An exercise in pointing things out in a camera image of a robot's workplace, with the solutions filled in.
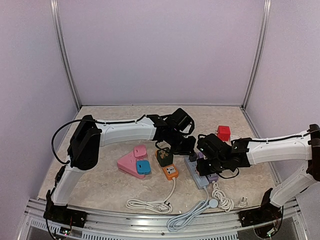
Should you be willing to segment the dark grey charger plug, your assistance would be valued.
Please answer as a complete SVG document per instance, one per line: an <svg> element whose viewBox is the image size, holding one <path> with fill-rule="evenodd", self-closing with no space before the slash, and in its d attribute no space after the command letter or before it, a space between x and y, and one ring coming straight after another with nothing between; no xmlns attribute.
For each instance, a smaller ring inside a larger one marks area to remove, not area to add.
<svg viewBox="0 0 320 240"><path fill-rule="evenodd" d="M198 155L197 155L196 152L191 153L191 154L189 155L189 157L188 157L188 160L189 160L190 162L195 162L197 159L198 159Z"/></svg>

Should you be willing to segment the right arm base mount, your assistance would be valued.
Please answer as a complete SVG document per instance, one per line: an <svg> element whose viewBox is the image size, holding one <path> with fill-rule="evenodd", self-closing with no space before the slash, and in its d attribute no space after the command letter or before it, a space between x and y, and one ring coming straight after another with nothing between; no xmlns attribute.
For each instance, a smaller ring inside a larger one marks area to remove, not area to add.
<svg viewBox="0 0 320 240"><path fill-rule="evenodd" d="M271 192L272 188L264 193L260 207L242 210L238 213L242 227L258 225L282 217L282 208L271 204Z"/></svg>

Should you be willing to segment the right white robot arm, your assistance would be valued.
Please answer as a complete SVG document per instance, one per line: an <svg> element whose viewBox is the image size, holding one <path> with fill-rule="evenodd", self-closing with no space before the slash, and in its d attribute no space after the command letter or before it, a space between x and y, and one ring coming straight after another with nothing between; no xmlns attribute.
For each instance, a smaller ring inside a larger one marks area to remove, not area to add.
<svg viewBox="0 0 320 240"><path fill-rule="evenodd" d="M197 149L204 155L197 160L200 176L232 172L268 162L301 160L303 163L280 185L265 192L256 218L266 222L288 200L320 181L320 127L311 124L309 129L277 138L238 138L231 144L215 134L201 136Z"/></svg>

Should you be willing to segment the light blue power strip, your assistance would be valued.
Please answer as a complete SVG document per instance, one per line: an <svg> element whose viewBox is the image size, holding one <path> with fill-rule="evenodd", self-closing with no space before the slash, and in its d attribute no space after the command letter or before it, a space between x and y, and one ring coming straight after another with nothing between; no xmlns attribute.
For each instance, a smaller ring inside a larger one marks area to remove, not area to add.
<svg viewBox="0 0 320 240"><path fill-rule="evenodd" d="M189 170L189 173L191 174L192 179L196 184L196 187L199 190L201 190L209 185L209 181L205 176L199 176L197 169L196 169L196 167L197 167L196 161L191 162L188 157L185 157L184 163L185 163L187 169Z"/></svg>

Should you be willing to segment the purple power strip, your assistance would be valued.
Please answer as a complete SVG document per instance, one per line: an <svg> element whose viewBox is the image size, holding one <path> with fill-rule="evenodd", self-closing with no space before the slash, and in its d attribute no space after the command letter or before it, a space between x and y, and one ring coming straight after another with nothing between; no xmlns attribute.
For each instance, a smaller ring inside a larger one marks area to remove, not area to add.
<svg viewBox="0 0 320 240"><path fill-rule="evenodd" d="M201 152L198 152L197 153L197 158L198 159L204 158L204 155ZM219 176L216 173L212 173L212 174L206 175L205 177L207 178L209 183L217 182L218 179L219 179Z"/></svg>

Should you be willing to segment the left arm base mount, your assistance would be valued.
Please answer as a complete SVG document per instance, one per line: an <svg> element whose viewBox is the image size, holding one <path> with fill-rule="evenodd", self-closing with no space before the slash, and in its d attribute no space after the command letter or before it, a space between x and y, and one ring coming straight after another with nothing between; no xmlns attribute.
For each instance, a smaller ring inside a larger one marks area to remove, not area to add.
<svg viewBox="0 0 320 240"><path fill-rule="evenodd" d="M68 208L67 205L60 206L52 201L54 190L46 193L46 206L43 218L55 223L68 225L70 227L84 228L88 213L81 210Z"/></svg>

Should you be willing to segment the white charger plug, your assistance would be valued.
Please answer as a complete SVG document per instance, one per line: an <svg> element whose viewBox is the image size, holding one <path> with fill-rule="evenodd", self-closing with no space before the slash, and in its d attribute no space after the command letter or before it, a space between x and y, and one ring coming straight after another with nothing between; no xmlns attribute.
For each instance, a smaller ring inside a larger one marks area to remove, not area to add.
<svg viewBox="0 0 320 240"><path fill-rule="evenodd" d="M234 140L238 140L238 139L240 139L241 137L240 136L238 136L238 135L231 135L230 136L230 141L234 141Z"/></svg>

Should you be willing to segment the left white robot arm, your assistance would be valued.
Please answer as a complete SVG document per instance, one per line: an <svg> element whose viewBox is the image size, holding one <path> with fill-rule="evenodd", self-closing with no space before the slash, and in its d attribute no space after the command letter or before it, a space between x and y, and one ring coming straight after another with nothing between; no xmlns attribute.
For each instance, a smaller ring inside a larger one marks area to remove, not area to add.
<svg viewBox="0 0 320 240"><path fill-rule="evenodd" d="M86 115L75 120L78 124L67 148L66 159L58 159L64 167L54 189L47 193L52 204L49 212L63 223L70 218L67 207L70 195L82 175L93 169L99 160L101 147L130 141L165 142L169 153L191 156L195 153L196 139L192 136L194 120L186 113L168 115L148 114L139 119L102 121Z"/></svg>

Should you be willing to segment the red cube socket adapter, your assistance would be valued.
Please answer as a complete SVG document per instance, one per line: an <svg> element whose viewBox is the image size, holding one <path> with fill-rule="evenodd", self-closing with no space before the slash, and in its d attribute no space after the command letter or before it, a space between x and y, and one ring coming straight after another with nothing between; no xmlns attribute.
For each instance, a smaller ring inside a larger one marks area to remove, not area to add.
<svg viewBox="0 0 320 240"><path fill-rule="evenodd" d="M217 128L217 137L224 142L229 141L231 137L230 127L226 125L219 125Z"/></svg>

